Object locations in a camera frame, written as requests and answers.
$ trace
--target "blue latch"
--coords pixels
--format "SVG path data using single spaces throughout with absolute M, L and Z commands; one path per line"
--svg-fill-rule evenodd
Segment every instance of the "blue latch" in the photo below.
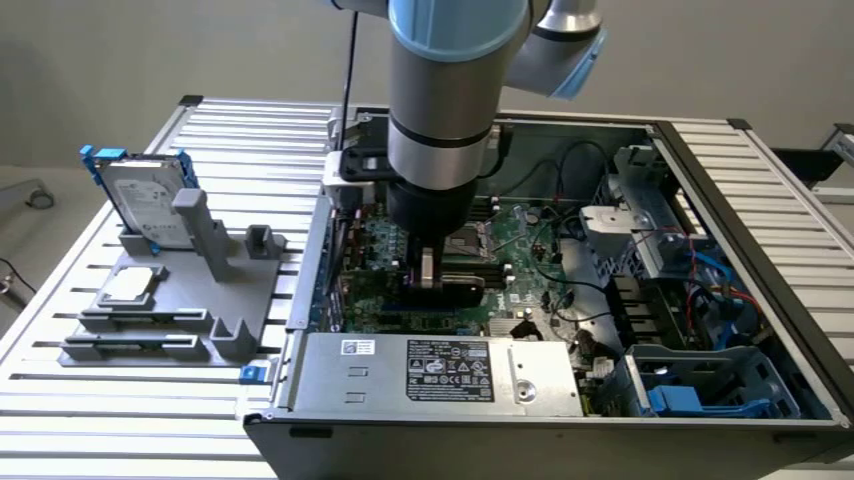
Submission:
M 93 175 L 93 180 L 95 181 L 95 185 L 99 187 L 105 184 L 102 180 L 102 176 L 98 173 L 98 169 L 95 168 L 95 157 L 93 157 L 93 151 L 95 147 L 93 145 L 85 145 L 81 148 L 81 161 L 83 162 L 83 166 L 90 171 Z
M 255 365 L 245 365 L 241 367 L 238 383 L 241 385 L 265 385 L 267 383 L 267 367 L 258 367 Z
M 102 148 L 95 154 L 99 160 L 119 161 L 129 156 L 127 148 Z
M 193 159 L 185 149 L 182 148 L 175 155 L 178 161 L 182 163 L 182 172 L 185 173 L 185 186 L 187 188 L 199 188 L 199 179 L 197 178 L 197 172 L 193 169 Z
M 744 405 L 705 407 L 694 387 L 660 385 L 648 392 L 653 411 L 662 417 L 760 418 L 769 416 L 772 401 L 752 400 Z

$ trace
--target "blue cable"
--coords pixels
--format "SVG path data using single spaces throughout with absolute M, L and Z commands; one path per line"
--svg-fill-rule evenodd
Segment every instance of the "blue cable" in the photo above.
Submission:
M 721 332 L 721 335 L 718 336 L 718 341 L 716 342 L 716 348 L 714 348 L 716 350 L 726 349 L 726 342 L 730 341 L 730 337 L 733 336 L 734 326 L 736 326 L 734 321 L 729 321 L 724 325 L 724 331 Z
M 718 263 L 718 261 L 714 258 L 712 258 L 709 255 L 704 253 L 694 252 L 694 256 L 697 257 L 697 260 L 702 261 L 706 265 L 717 268 L 721 271 L 721 273 L 726 277 L 728 282 L 730 283 L 733 282 L 733 269 L 721 265 L 721 263 Z

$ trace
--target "metal panel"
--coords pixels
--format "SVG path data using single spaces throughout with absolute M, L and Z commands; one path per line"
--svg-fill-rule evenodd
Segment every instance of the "metal panel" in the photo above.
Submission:
M 251 362 L 269 369 L 286 343 L 329 115 L 326 106 L 206 100 L 177 109 L 150 147 L 151 153 L 187 149 L 214 218 L 230 231 L 270 224 L 289 239 Z M 0 478 L 275 478 L 235 420 L 267 400 L 270 383 L 239 385 L 235 368 L 66 369 L 57 363 L 75 315 L 122 254 L 118 225 L 106 207 L 0 343 L 9 352 Z
M 849 364 L 854 364 L 854 242 L 753 132 L 677 125 L 701 164 Z

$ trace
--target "gray floor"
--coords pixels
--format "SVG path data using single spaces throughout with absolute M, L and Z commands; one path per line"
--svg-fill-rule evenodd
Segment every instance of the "gray floor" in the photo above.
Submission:
M 0 217 L 0 257 L 39 288 L 105 204 L 105 194 L 82 168 L 0 167 L 0 187 L 30 178 L 47 183 L 57 205 L 34 210 L 22 203 Z M 0 266 L 0 274 L 6 273 L 6 266 Z M 0 335 L 17 317 L 18 313 L 0 304 Z

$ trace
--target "robotic arm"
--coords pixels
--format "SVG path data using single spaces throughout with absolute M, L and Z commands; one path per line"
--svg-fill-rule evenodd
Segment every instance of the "robotic arm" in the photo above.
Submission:
M 334 0 L 394 32 L 391 220 L 429 249 L 466 223 L 505 85 L 572 99 L 606 33 L 596 0 Z

